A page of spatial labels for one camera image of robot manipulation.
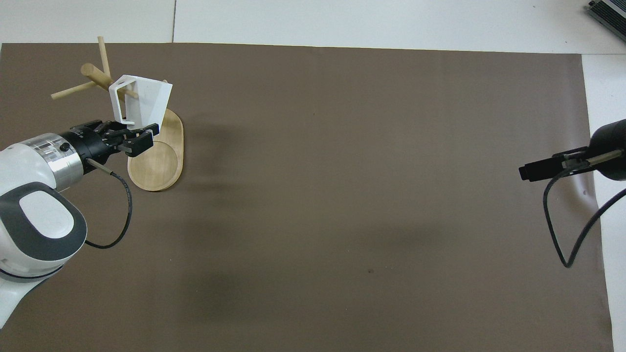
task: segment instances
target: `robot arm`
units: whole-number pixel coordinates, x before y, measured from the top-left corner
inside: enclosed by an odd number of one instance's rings
[[[135,157],[156,134],[156,123],[128,130],[97,120],[0,152],[0,329],[22,297],[85,243],[85,218],[59,192],[95,169],[90,160],[104,164],[122,151]]]
[[[588,147],[580,147],[567,152],[557,153],[548,159],[528,163],[519,168],[522,180],[531,182],[551,179],[543,192],[543,211],[550,231],[550,237],[563,266],[569,268],[583,240],[592,226],[618,200],[626,196],[626,189],[616,194],[598,211],[591,216],[585,227],[578,235],[572,252],[565,258],[557,235],[552,226],[550,211],[548,210],[548,194],[552,186],[562,177],[577,173],[599,171],[602,175],[616,181],[626,180],[626,120],[621,120],[600,127],[591,137]]]

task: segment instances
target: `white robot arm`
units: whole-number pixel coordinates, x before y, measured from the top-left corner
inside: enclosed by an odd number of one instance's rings
[[[85,243],[85,218],[59,192],[111,154],[141,154],[156,134],[156,123],[128,130],[97,120],[0,152],[0,329],[22,297],[56,274]]]

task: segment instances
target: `white floor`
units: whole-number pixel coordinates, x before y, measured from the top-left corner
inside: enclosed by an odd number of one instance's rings
[[[246,43],[580,53],[590,129],[626,118],[626,44],[587,0],[3,0],[0,43]],[[598,203],[626,184],[596,174]],[[626,352],[626,201],[602,218],[615,351]]]

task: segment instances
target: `wooden mug tree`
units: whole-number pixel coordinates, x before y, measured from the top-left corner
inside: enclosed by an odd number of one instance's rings
[[[100,48],[103,71],[91,63],[84,64],[80,69],[81,74],[91,81],[53,93],[51,95],[52,99],[64,98],[72,93],[95,86],[100,86],[108,91],[114,81],[111,78],[105,41],[102,36],[98,37],[98,46]],[[141,99],[140,94],[137,92],[120,88],[118,90],[119,99],[125,101],[126,96],[131,99]],[[184,133],[180,117],[173,111],[166,109],[163,122],[160,125],[160,132],[153,137],[153,141],[154,146],[150,149],[137,157],[128,158],[127,169],[130,179],[137,187],[156,192],[172,186],[182,173]]]

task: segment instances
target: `wooden dowel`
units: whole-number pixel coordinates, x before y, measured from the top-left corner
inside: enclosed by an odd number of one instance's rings
[[[102,59],[102,69],[105,75],[111,77],[111,69],[109,68],[109,59],[106,55],[105,37],[98,37],[98,47],[100,47],[100,58]]]
[[[83,76],[94,81],[104,90],[109,90],[109,86],[113,84],[113,79],[111,78],[111,76],[106,75],[104,72],[100,71],[99,68],[93,66],[93,64],[86,63],[81,66],[80,73],[82,73]]]
[[[99,68],[93,66],[93,64],[86,63],[80,68],[80,73],[83,76],[88,77],[90,80],[94,81],[97,85],[101,86],[104,90],[109,90],[109,86],[113,84],[113,79],[104,72],[100,71]],[[134,91],[127,90],[125,88],[118,90],[118,96],[120,100],[124,100],[124,94],[130,95],[135,99],[139,99],[139,94]]]
[[[95,82],[87,82],[87,83],[83,83],[82,85],[79,85],[79,86],[76,86],[76,87],[68,88],[66,90],[62,90],[62,91],[59,91],[57,93],[50,94],[50,97],[53,100],[57,100],[57,99],[60,99],[60,98],[64,98],[64,97],[66,97],[66,96],[68,96],[68,95],[70,95],[72,93],[76,93],[77,91],[87,90],[87,89],[89,89],[91,87],[95,87],[95,86],[96,86]]]

